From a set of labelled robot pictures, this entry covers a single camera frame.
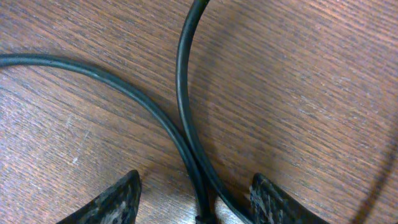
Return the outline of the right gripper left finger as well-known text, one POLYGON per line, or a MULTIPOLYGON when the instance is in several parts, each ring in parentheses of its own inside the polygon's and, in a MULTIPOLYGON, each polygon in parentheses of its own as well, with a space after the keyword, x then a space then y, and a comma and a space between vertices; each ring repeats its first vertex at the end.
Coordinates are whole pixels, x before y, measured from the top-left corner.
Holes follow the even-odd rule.
POLYGON ((141 192, 139 173, 131 170, 57 224, 135 224, 141 192))

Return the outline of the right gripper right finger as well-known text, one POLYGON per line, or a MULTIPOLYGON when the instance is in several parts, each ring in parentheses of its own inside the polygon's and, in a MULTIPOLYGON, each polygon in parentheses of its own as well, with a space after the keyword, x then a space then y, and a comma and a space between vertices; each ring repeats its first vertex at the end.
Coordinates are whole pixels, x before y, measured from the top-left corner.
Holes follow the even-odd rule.
POLYGON ((328 224, 263 174, 254 174, 249 189, 255 224, 328 224))

